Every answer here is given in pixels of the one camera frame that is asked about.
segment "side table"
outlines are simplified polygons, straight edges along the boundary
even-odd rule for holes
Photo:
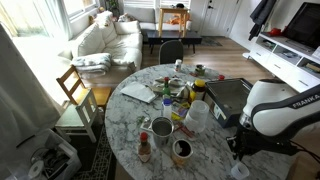
[[[183,20],[184,22],[184,29],[183,29],[183,35],[182,37],[184,37],[186,35],[186,18],[187,18],[187,13],[188,13],[188,9],[187,8],[174,8],[174,7],[160,7],[160,17],[159,17],[159,36],[162,35],[162,23],[163,23],[163,14],[164,13],[176,13],[176,14],[180,14],[180,19]],[[181,21],[179,22],[179,32],[181,32]]]

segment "marble tabletop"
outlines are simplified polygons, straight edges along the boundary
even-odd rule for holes
[[[158,97],[147,104],[120,93],[120,90],[133,81],[152,85],[159,77],[177,76],[185,81],[193,82],[196,78],[189,73],[195,66],[182,65],[181,72],[174,71],[174,64],[157,65],[142,69],[123,80],[112,93],[107,104],[105,127],[107,137],[118,162],[134,179],[233,179],[231,168],[237,163],[226,142],[226,137],[234,135],[236,128],[223,129],[209,113],[206,128],[190,141],[194,154],[183,167],[175,166],[170,156],[171,145],[176,139],[188,137],[176,131],[169,144],[162,150],[156,148],[152,133],[149,142],[152,146],[151,159],[142,163],[137,155],[140,129],[138,117],[145,116],[151,120],[161,115],[161,98]],[[219,72],[206,69],[202,79],[215,80]],[[250,171],[247,179],[285,179],[292,157],[272,152],[260,151],[252,156],[244,156],[242,162]]]

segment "black chair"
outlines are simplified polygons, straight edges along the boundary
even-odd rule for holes
[[[183,44],[179,40],[163,43],[159,51],[159,64],[175,63],[177,59],[183,61]]]

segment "curtain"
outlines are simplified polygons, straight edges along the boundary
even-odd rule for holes
[[[57,39],[68,41],[73,34],[62,0],[34,0],[47,31]]]
[[[42,88],[0,23],[0,173],[12,149],[45,128],[52,128],[61,107]]]

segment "paper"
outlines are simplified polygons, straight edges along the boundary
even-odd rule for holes
[[[128,84],[120,92],[146,103],[150,103],[157,97],[149,87],[139,82],[132,82]]]

